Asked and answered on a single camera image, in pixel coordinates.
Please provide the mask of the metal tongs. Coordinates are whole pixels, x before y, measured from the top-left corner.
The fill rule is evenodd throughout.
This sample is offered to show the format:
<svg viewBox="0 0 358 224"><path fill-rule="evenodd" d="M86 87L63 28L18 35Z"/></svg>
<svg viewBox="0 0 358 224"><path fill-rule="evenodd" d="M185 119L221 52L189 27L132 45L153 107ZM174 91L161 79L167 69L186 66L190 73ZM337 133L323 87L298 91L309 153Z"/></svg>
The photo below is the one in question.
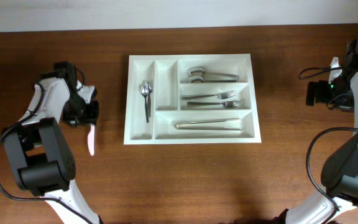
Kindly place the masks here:
<svg viewBox="0 0 358 224"><path fill-rule="evenodd" d="M243 128L231 124L241 121L240 118L212 119L203 121L177 122L173 126L177 130L200 130L200 131L242 131Z"/></svg>

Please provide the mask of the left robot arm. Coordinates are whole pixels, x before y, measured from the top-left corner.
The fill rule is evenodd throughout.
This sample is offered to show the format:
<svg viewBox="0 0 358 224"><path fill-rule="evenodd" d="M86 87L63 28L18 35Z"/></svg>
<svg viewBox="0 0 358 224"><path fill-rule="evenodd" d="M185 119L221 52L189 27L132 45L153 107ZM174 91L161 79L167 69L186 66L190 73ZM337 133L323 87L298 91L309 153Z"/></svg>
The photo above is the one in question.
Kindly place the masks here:
<svg viewBox="0 0 358 224"><path fill-rule="evenodd" d="M87 147L94 155L99 103L95 86L85 84L83 72L70 62L56 62L35 83L35 92L23 117L1 135L14 180L31 197L17 197L0 184L0 191L17 201L47 202L63 223L101 223L86 203L76 181L76 164L60 129L89 126Z"/></svg>

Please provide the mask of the small metal spoon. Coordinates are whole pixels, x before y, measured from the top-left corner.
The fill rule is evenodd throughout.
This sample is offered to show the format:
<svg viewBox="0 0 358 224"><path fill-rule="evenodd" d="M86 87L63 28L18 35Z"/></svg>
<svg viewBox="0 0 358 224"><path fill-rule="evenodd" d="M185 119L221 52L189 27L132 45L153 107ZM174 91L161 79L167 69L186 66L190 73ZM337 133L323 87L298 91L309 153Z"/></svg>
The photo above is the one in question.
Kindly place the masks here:
<svg viewBox="0 0 358 224"><path fill-rule="evenodd" d="M148 101L149 96L149 86L148 84L143 84L140 88L140 94L144 97L144 109L145 109L145 120L146 123L149 122L149 111L148 111Z"/></svg>
<svg viewBox="0 0 358 224"><path fill-rule="evenodd" d="M152 89L152 85L150 84L149 81L146 81L146 84L147 84L147 88L149 89L149 94L148 94L148 97L147 97L147 111L148 111L148 116L149 118L151 118L151 94L153 92L153 89Z"/></svg>

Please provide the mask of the metal fork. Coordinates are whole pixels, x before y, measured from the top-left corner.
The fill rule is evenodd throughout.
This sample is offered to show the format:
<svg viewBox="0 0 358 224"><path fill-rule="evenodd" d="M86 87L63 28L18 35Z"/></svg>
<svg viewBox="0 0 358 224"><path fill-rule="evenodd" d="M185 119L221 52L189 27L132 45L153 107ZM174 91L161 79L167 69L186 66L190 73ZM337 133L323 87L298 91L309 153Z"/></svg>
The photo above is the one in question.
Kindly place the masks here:
<svg viewBox="0 0 358 224"><path fill-rule="evenodd" d="M228 99L230 97L236 96L236 95L237 95L237 91L231 90L231 91L219 92L219 93L215 93L215 94L206 94L206 95L183 95L181 98L183 100L192 100L192 99L197 99L197 98L215 97L220 100L224 100L224 99Z"/></svg>
<svg viewBox="0 0 358 224"><path fill-rule="evenodd" d="M189 107L195 106L221 106L223 108L237 108L242 106L242 101L223 101L223 102L195 102L189 101L187 103Z"/></svg>

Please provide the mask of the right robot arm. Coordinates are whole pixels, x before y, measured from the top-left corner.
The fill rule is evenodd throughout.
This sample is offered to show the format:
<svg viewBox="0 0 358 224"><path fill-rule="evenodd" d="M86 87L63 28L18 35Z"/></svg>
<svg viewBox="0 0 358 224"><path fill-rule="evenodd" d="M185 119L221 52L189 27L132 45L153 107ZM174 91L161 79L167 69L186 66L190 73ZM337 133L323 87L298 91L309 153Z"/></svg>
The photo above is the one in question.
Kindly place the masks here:
<svg viewBox="0 0 358 224"><path fill-rule="evenodd" d="M331 110L352 112L354 125L329 128L313 138L305 165L316 191L301 205L284 210L273 223L334 223L338 215L358 208L358 38L347 43L342 62L333 58L329 67L315 70L317 75L329 73L330 76L328 80L309 82L306 104L324 103ZM318 185L310 169L312 149L320 137L338 131L353 135L327 158Z"/></svg>

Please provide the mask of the pink plastic knife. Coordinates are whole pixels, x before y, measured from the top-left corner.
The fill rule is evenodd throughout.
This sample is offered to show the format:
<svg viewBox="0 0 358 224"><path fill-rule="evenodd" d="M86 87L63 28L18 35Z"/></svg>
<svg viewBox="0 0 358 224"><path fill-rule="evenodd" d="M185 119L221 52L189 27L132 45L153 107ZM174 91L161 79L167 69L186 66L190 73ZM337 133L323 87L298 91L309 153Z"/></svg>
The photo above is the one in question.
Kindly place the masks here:
<svg viewBox="0 0 358 224"><path fill-rule="evenodd" d="M91 124L88 135L87 135L87 144L88 144L88 150L89 150L90 156L94 156L94 152L95 152L95 149L94 149L95 129L96 129L96 126L94 124Z"/></svg>

